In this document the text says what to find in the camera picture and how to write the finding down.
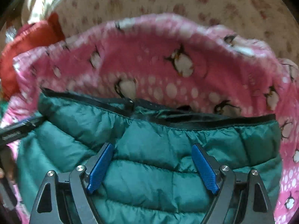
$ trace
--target fleece blanket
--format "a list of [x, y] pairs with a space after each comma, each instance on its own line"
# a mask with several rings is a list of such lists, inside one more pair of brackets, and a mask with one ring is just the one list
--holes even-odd
[[[40, 87], [99, 97], [143, 98], [173, 108], [227, 116], [275, 113], [283, 173], [274, 215], [287, 223], [298, 208], [298, 67], [270, 47], [233, 31], [205, 28], [173, 14], [100, 24], [49, 47], [14, 58], [20, 93], [2, 127], [36, 111]], [[10, 144], [17, 158], [18, 142]], [[29, 214], [18, 210], [23, 223]]]

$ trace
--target silver bolt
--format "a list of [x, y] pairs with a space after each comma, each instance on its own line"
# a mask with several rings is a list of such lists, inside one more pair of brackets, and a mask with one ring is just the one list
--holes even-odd
[[225, 172], [227, 172], [229, 170], [229, 167], [226, 165], [221, 166], [221, 169]]
[[76, 170], [77, 170], [78, 172], [83, 171], [83, 169], [84, 169], [84, 166], [83, 166], [83, 165], [79, 165], [78, 167], [76, 167]]
[[53, 175], [54, 175], [54, 171], [53, 171], [53, 170], [50, 170], [49, 172], [47, 172], [47, 175], [48, 175], [49, 177], [53, 176]]
[[257, 176], [257, 175], [259, 175], [259, 172], [258, 172], [258, 171], [256, 171], [255, 169], [251, 170], [251, 173], [252, 173], [254, 176]]

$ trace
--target transparent plastic object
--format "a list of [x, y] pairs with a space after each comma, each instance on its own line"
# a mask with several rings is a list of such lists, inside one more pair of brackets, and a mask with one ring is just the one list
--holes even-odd
[[14, 38], [16, 37], [17, 35], [17, 30], [15, 27], [11, 26], [9, 27], [6, 32], [5, 32], [5, 43], [8, 44], [10, 43], [11, 41], [14, 40]]

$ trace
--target black trim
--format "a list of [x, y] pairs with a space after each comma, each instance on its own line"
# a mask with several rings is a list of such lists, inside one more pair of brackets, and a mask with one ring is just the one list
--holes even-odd
[[[163, 105], [158, 105], [155, 103], [151, 103], [146, 100], [137, 100], [136, 102], [132, 102], [130, 99], [102, 99], [102, 98], [94, 98], [86, 95], [80, 95], [77, 93], [60, 93], [55, 92], [50, 89], [42, 89], [42, 93], [47, 97], [54, 98], [65, 98], [72, 99], [79, 102], [84, 102], [86, 104], [103, 108], [105, 110], [114, 112], [116, 114], [122, 115], [131, 119], [140, 119], [148, 122], [157, 123], [159, 125], [164, 125], [172, 128], [178, 129], [186, 129], [186, 130], [199, 130], [203, 128], [215, 128], [215, 127], [229, 127], [233, 125], [249, 125], [249, 124], [259, 124], [265, 123], [267, 121], [275, 120], [274, 114], [269, 114], [260, 117], [239, 117], [239, 118], [224, 118], [225, 116], [215, 115], [215, 114], [201, 114], [201, 113], [189, 113], [185, 111], [180, 111], [172, 108], [168, 108]], [[136, 114], [134, 111], [126, 111], [120, 108], [111, 106], [109, 104], [124, 104], [132, 105], [135, 107], [140, 106], [150, 110], [170, 110], [172, 113], [170, 118], [161, 119], [149, 115]]]

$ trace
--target beige floral fabric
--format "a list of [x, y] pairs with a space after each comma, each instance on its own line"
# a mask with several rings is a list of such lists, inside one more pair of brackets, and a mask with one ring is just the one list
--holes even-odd
[[104, 21], [177, 13], [199, 24], [223, 24], [245, 38], [266, 41], [278, 57], [299, 63], [299, 26], [282, 0], [56, 0], [65, 35]]

